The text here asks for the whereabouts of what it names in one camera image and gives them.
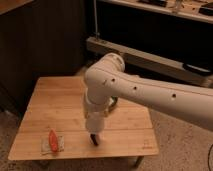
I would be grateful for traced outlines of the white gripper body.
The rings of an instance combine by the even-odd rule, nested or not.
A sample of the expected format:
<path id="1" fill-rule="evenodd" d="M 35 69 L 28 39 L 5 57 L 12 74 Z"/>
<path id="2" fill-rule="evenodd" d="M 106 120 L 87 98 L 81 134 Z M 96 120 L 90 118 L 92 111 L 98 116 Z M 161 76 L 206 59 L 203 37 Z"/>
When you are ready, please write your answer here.
<path id="1" fill-rule="evenodd" d="M 92 103 L 89 99 L 85 98 L 83 100 L 84 117 L 88 118 L 91 114 L 99 114 L 101 117 L 106 117 L 108 107 L 109 107 L 109 102 L 106 102 L 101 105 L 97 105 Z"/>

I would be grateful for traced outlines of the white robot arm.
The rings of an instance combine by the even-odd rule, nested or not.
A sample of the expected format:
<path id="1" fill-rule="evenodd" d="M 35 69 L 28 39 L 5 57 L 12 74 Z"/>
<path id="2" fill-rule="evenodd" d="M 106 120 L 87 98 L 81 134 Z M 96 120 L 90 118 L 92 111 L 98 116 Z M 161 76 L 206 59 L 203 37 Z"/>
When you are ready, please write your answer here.
<path id="1" fill-rule="evenodd" d="M 126 74 L 120 55 L 108 53 L 84 75 L 86 129 L 99 134 L 111 96 L 120 97 L 213 131 L 213 89 Z"/>

